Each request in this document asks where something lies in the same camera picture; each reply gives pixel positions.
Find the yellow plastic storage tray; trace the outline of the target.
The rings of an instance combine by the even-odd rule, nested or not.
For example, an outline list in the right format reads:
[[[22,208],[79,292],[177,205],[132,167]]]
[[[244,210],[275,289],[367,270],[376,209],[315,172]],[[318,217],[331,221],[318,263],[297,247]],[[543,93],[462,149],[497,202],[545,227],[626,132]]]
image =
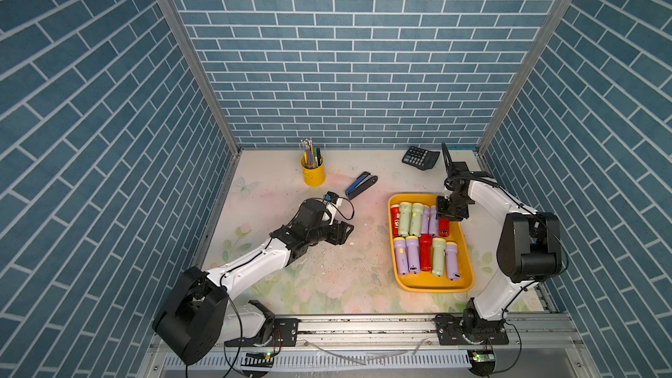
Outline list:
[[[437,196],[435,194],[396,194],[388,201],[388,212],[390,214],[390,207],[395,204],[400,204],[403,201],[408,201],[411,204],[420,202],[427,207],[436,206]],[[458,222],[450,222],[450,236],[444,238],[446,242],[454,242],[458,245],[458,266],[460,266],[460,280],[450,281],[446,276],[446,269],[444,276],[438,278],[432,275],[432,272],[420,271],[418,274],[409,273],[406,276],[397,275],[397,267],[395,262],[395,253],[393,240],[391,235],[390,222],[390,245],[393,254],[393,271],[397,283],[407,292],[430,292],[430,293],[461,293],[468,292],[474,287],[474,269],[471,263],[470,254],[467,248],[467,241],[463,235],[463,231]]]

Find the purple flashlight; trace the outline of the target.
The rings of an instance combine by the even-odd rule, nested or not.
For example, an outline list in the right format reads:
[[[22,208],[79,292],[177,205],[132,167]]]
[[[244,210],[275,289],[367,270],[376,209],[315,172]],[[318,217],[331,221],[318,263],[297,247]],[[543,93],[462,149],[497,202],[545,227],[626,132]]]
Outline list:
[[[409,264],[409,272],[411,274],[418,274],[421,271],[420,265],[420,242],[417,236],[406,237],[407,257]]]
[[[448,241],[446,243],[446,276],[450,281],[458,281],[461,278],[458,254],[457,243]]]
[[[425,206],[423,208],[423,212],[424,213],[422,217],[421,232],[420,232],[422,236],[430,234],[431,208],[429,206]]]
[[[407,255],[407,243],[404,237],[396,237],[393,240],[395,253],[395,267],[398,276],[406,276],[410,273]]]
[[[432,237],[439,237],[439,219],[437,218],[437,207],[430,208],[429,234]]]

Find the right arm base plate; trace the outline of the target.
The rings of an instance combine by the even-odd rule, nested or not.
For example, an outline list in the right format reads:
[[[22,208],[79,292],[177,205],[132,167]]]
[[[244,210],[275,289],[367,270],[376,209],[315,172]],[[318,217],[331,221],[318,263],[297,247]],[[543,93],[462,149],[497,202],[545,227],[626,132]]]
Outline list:
[[[509,336],[502,321],[439,314],[433,320],[440,346],[506,346]]]

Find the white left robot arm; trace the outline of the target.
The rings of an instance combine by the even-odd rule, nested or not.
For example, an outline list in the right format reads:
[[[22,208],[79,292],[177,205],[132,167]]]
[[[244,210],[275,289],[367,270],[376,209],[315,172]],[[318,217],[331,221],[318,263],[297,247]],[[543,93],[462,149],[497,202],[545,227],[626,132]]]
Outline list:
[[[258,301],[237,308],[235,299],[299,260],[309,248],[324,241],[345,244],[355,229],[350,217],[341,213],[347,201],[334,192],[306,199],[294,217],[258,248],[222,267],[183,271],[155,314],[153,332],[187,366],[207,355],[219,339],[241,347],[273,341],[278,337],[275,314]]]

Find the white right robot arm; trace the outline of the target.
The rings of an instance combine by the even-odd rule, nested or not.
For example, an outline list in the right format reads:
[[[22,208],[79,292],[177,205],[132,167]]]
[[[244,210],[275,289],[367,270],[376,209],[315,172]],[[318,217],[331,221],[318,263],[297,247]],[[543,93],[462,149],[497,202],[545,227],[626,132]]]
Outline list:
[[[444,196],[437,198],[437,218],[462,222],[479,205],[495,220],[500,234],[498,268],[488,285],[470,299],[464,316],[474,320],[505,320],[514,301],[534,286],[564,271],[560,221],[554,213],[538,212],[509,194],[485,171],[444,156]]]

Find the green flashlight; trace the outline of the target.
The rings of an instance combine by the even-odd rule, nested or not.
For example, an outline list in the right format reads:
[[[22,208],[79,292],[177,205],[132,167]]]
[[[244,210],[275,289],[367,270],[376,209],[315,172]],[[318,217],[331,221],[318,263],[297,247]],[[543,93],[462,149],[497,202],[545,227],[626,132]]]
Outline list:
[[[425,213],[425,205],[423,203],[416,202],[412,204],[411,222],[409,223],[410,236],[420,236],[422,234],[424,213]]]
[[[410,233],[412,204],[403,201],[399,204],[398,235],[406,237]]]

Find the green flashlight horizontal top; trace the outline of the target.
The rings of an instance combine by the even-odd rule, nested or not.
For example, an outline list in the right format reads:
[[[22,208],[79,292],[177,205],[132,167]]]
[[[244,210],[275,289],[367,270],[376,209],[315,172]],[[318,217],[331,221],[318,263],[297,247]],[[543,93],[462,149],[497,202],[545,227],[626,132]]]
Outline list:
[[[442,237],[432,238],[432,275],[441,278],[446,269],[447,242]]]

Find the red flashlight with white logo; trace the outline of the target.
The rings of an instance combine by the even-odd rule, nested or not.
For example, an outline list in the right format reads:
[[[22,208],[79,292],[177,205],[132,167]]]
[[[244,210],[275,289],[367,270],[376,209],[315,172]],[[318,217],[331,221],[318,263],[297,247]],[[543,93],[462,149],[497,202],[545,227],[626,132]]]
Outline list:
[[[390,207],[390,222],[391,222],[391,235],[392,238],[398,236],[398,228],[400,221],[400,205],[395,204]]]

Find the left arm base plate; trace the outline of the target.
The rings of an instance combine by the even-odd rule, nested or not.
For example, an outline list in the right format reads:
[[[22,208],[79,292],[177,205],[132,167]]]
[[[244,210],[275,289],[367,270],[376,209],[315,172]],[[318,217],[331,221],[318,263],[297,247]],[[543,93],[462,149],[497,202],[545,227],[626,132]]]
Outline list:
[[[240,337],[236,334],[234,339],[228,339],[224,345],[227,348],[270,348],[295,347],[299,335],[300,320],[297,318],[275,318],[265,320],[261,329],[252,337]]]

